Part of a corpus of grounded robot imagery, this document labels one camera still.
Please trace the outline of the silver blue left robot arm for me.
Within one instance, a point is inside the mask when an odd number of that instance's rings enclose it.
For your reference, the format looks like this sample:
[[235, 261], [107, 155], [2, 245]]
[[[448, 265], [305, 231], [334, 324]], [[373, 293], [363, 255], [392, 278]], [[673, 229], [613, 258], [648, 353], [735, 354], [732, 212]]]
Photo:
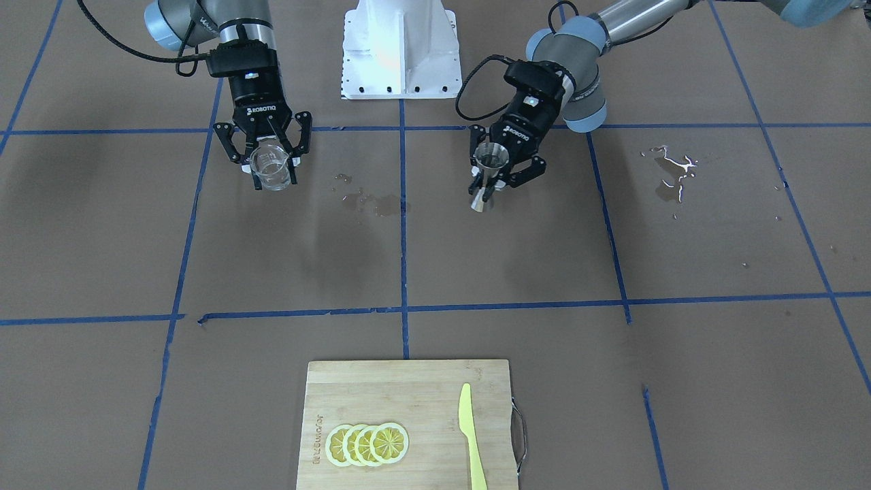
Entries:
[[495, 122], [470, 122], [469, 193], [488, 202], [505, 186], [519, 187], [541, 176], [546, 162], [542, 140], [556, 120], [569, 130], [590, 133], [606, 120], [608, 104], [598, 60], [613, 48], [651, 36], [693, 1], [618, 1], [562, 26], [549, 24], [528, 40], [524, 59], [491, 55], [486, 63], [506, 66], [504, 80], [514, 88], [510, 102], [491, 112]]

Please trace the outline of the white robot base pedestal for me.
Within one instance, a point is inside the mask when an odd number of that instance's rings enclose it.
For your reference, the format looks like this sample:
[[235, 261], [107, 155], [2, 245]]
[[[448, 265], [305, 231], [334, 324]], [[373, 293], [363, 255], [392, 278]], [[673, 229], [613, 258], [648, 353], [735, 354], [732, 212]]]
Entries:
[[360, 1], [344, 15], [340, 96], [454, 99], [461, 88], [457, 17], [441, 1]]

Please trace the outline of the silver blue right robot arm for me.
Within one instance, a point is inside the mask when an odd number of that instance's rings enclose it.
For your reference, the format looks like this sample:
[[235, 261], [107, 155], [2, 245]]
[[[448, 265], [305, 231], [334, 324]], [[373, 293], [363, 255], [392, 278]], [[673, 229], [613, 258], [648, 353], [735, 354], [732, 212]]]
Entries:
[[214, 124], [228, 159], [244, 168], [257, 190], [297, 183], [296, 167], [309, 151], [310, 112], [286, 101], [267, 1], [155, 1], [144, 24], [165, 49], [181, 53], [210, 40], [205, 55], [214, 78], [226, 78], [233, 100], [228, 122]]

